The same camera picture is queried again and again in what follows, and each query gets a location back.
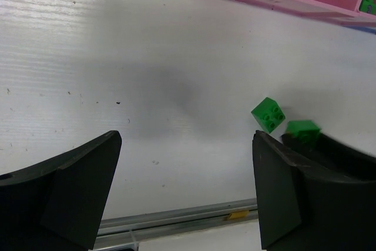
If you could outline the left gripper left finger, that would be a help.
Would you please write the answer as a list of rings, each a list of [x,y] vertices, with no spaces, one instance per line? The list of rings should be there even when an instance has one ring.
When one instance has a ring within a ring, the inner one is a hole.
[[[112,130],[1,175],[1,250],[93,249],[121,146]]]

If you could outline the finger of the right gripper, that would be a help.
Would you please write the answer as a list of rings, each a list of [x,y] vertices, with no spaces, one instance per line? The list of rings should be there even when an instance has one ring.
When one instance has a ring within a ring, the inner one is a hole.
[[[375,157],[357,151],[323,133],[314,143],[290,133],[281,136],[283,145],[321,166],[359,180],[375,180]]]

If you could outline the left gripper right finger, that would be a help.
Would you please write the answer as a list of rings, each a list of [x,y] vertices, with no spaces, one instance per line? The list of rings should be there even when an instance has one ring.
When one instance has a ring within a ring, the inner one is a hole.
[[[260,130],[252,150],[262,249],[375,249],[375,180],[327,169]]]

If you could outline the green lego long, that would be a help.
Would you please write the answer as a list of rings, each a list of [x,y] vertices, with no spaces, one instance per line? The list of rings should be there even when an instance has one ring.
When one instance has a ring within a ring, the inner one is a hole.
[[[360,3],[359,11],[366,14],[375,15],[376,4],[373,0],[362,0]]]

